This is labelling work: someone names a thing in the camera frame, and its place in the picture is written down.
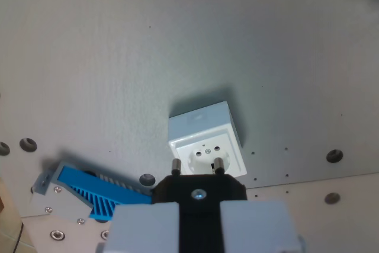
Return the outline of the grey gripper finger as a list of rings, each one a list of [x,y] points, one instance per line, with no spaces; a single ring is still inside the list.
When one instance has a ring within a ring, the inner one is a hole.
[[[294,222],[281,201],[222,201],[225,252],[303,252]]]
[[[179,204],[128,204],[115,208],[104,252],[178,252]]]

